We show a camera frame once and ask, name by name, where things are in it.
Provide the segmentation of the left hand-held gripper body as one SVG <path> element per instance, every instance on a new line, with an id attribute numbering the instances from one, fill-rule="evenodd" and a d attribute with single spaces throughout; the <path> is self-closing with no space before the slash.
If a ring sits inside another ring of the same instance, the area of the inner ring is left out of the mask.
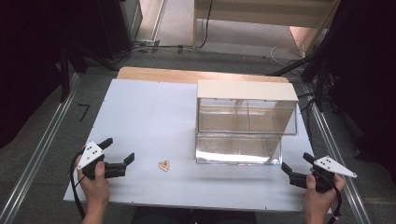
<path id="1" fill-rule="evenodd" d="M 96 163 L 105 157 L 104 151 L 93 141 L 90 141 L 83 150 L 77 169 L 90 180 L 95 179 Z"/>

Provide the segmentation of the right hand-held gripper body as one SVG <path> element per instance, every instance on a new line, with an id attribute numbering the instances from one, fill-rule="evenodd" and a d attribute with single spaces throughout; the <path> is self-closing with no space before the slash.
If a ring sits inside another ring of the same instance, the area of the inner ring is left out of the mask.
<path id="1" fill-rule="evenodd" d="M 357 177 L 355 172 L 352 172 L 330 156 L 314 159 L 313 176 L 316 178 L 317 192 L 327 192 L 332 189 L 335 174 Z"/>

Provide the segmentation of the clear plastic storage box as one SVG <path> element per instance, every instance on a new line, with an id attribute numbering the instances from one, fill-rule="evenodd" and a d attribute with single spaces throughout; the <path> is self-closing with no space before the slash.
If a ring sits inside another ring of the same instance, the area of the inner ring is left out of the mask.
<path id="1" fill-rule="evenodd" d="M 289 101 L 298 104 L 298 97 L 290 83 L 200 80 L 197 84 L 197 103 L 199 98 L 251 99 L 267 101 Z"/>

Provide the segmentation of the person's right hand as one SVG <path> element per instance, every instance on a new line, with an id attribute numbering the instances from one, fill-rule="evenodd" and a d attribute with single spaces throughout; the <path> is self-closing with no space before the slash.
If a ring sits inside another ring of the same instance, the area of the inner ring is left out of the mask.
<path id="1" fill-rule="evenodd" d="M 316 191 L 316 179 L 313 175 L 306 177 L 306 191 L 304 194 L 304 213 L 313 219 L 325 217 L 328 210 L 336 199 L 335 190 L 329 190 L 324 194 Z"/>

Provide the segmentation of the person's left hand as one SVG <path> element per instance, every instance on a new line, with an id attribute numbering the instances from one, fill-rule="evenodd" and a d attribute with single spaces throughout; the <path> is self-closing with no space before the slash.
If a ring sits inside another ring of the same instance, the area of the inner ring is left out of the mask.
<path id="1" fill-rule="evenodd" d="M 81 170 L 78 170 L 78 179 L 87 200 L 89 209 L 106 207 L 109 200 L 109 185 L 105 179 L 105 164 L 99 161 L 95 165 L 94 180 L 85 177 Z"/>

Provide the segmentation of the black metal stand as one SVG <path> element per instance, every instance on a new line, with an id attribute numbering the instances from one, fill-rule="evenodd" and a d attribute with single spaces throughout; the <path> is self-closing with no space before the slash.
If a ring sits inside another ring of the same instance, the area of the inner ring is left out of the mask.
<path id="1" fill-rule="evenodd" d="M 313 53 L 270 74 L 270 77 L 281 77 L 286 73 L 306 64 L 306 68 L 302 73 L 301 79 L 303 82 L 310 82 L 314 77 L 317 78 L 317 84 L 312 101 L 317 105 L 317 108 L 320 112 L 323 111 L 322 98 L 325 78 L 328 74 L 328 58 L 332 44 L 334 43 L 334 38 L 337 36 L 337 33 L 342 27 L 342 23 L 343 22 L 340 20 L 335 20 L 332 22 L 332 26 L 328 33 L 325 35 L 321 44 Z"/>

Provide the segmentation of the black curtain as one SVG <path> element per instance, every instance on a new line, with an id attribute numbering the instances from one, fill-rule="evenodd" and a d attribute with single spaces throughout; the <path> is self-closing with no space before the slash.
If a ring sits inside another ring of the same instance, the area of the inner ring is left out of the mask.
<path id="1" fill-rule="evenodd" d="M 329 94 L 361 131 L 358 149 L 396 184 L 396 0 L 341 0 L 335 20 Z"/>
<path id="2" fill-rule="evenodd" d="M 69 93 L 68 67 L 88 69 L 130 49 L 126 0 L 0 0 L 0 149 L 17 136 L 46 98 Z"/>

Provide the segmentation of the wooden shelf unit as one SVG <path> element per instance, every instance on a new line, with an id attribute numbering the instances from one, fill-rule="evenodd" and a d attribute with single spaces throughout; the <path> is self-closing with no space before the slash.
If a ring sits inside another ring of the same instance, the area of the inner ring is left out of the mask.
<path id="1" fill-rule="evenodd" d="M 300 52 L 311 53 L 341 0 L 193 0 L 193 21 L 210 19 L 289 26 Z"/>

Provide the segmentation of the metal floor rail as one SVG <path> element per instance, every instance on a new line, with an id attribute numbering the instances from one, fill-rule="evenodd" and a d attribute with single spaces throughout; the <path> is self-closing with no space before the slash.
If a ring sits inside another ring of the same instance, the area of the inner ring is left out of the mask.
<path id="1" fill-rule="evenodd" d="M 75 73 L 71 77 L 70 93 L 65 97 L 64 101 L 59 103 L 56 107 L 55 113 L 52 116 L 50 123 L 42 135 L 38 145 L 36 146 L 31 159 L 27 163 L 21 174 L 21 177 L 18 179 L 13 190 L 7 198 L 7 203 L 0 213 L 0 224 L 12 224 L 29 188 L 34 181 L 39 167 L 47 155 L 53 138 L 58 132 L 59 127 L 64 120 L 64 116 L 74 99 L 79 82 L 80 74 Z"/>
<path id="2" fill-rule="evenodd" d="M 313 88 L 308 86 L 307 84 L 304 84 L 303 90 L 304 90 L 304 94 L 307 95 L 307 101 L 312 101 L 314 97 Z M 335 159 L 336 161 L 338 161 L 339 163 L 341 163 L 342 165 L 346 166 L 347 164 L 345 163 L 340 153 L 340 149 L 333 138 L 331 129 L 328 125 L 324 113 L 319 111 L 319 109 L 317 108 L 314 102 L 312 103 L 312 105 L 308 107 L 307 112 L 308 115 L 306 116 L 306 122 L 307 122 L 306 129 L 309 132 L 308 136 L 309 137 L 313 136 L 310 127 L 311 117 L 313 117 L 315 120 L 315 124 L 318 126 L 318 131 L 320 132 L 323 138 L 326 152 L 328 153 L 328 155 L 333 159 Z M 362 197 L 360 196 L 358 188 L 355 185 L 354 178 L 345 175 L 345 180 L 346 180 L 345 195 L 357 223 L 372 224 L 372 220 L 370 219 L 369 214 L 365 208 Z"/>

